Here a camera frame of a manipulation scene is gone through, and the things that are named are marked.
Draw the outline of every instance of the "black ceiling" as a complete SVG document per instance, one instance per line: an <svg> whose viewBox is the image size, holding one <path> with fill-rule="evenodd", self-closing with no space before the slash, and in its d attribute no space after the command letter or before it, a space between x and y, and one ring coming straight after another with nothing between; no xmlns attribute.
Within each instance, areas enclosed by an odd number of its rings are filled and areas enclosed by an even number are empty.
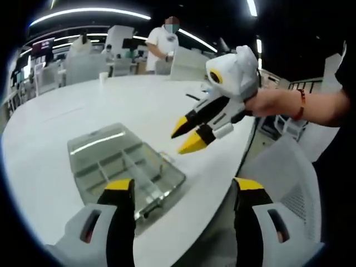
<svg viewBox="0 0 356 267"><path fill-rule="evenodd" d="M263 44L263 68L289 81L322 76L325 58L342 49L350 26L346 23L347 7L340 1L254 1L257 17L250 15L247 0L170 0L166 4L162 0L56 0L53 10L49 11L47 4L42 12L111 7L145 14L151 20L110 13L77 13L31 27L28 38L78 25L114 24L132 26L137 35L148 36L152 28L162 25L164 18L174 15L179 17L181 28L213 46L222 37L231 47L247 44L256 52L258 36ZM209 51L186 36L180 34L179 39L182 46Z"/></svg>

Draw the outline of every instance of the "white cup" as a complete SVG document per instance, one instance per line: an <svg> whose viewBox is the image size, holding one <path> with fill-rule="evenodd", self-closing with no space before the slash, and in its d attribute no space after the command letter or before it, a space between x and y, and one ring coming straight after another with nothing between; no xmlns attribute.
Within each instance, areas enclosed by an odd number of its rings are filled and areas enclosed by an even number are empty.
<svg viewBox="0 0 356 267"><path fill-rule="evenodd" d="M101 83L101 84L105 83L105 81L107 80L108 76L109 76L109 73L108 73L108 72L101 72L101 73L99 74L100 83Z"/></svg>

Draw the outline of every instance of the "white table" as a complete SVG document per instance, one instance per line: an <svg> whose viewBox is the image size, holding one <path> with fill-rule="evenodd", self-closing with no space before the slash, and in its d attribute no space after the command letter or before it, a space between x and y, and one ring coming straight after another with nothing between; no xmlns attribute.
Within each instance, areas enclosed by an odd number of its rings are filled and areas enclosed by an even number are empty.
<svg viewBox="0 0 356 267"><path fill-rule="evenodd" d="M187 176L190 190L134 242L137 267L174 264L213 218L247 147L254 120L207 149L188 155L176 150L185 136L170 139L176 121L191 110L200 82L162 76L124 76L62 87L20 106L3 133L4 163L14 201L35 236L56 243L66 222L82 207L67 141L121 122L156 151L165 151Z"/></svg>

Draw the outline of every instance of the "computer screen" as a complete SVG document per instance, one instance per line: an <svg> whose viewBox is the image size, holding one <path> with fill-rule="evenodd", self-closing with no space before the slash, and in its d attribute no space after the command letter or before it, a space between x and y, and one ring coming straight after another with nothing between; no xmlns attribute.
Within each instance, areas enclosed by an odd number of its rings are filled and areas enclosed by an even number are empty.
<svg viewBox="0 0 356 267"><path fill-rule="evenodd" d="M52 52L54 38L36 42L32 45L31 56L33 58L45 56L47 53Z"/></svg>
<svg viewBox="0 0 356 267"><path fill-rule="evenodd" d="M122 48L137 49L137 47L142 43L139 39L124 39L122 43Z"/></svg>

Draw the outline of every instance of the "hand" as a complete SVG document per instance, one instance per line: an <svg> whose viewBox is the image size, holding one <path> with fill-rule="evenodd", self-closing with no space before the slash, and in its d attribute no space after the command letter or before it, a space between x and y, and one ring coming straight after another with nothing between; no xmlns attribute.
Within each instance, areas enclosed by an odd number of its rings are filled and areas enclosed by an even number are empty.
<svg viewBox="0 0 356 267"><path fill-rule="evenodd" d="M256 117L276 115L280 93L279 89L259 89L256 96L246 101L246 110Z"/></svg>

